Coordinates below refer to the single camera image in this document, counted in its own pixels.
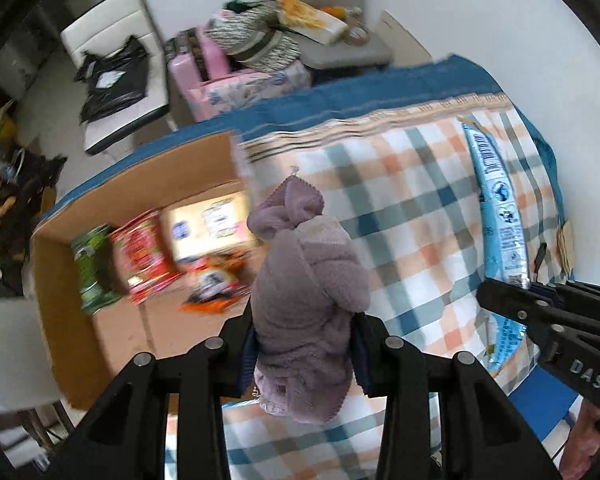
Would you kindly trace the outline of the person's right hand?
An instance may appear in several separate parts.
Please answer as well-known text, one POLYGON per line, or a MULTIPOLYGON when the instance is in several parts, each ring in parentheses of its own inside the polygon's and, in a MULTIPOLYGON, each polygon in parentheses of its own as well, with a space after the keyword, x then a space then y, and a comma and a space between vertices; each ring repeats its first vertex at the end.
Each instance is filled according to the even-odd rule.
POLYGON ((594 456, 600 452, 600 430, 595 426, 599 420, 600 409, 583 400, 559 464, 564 480, 581 479, 590 469, 594 456))

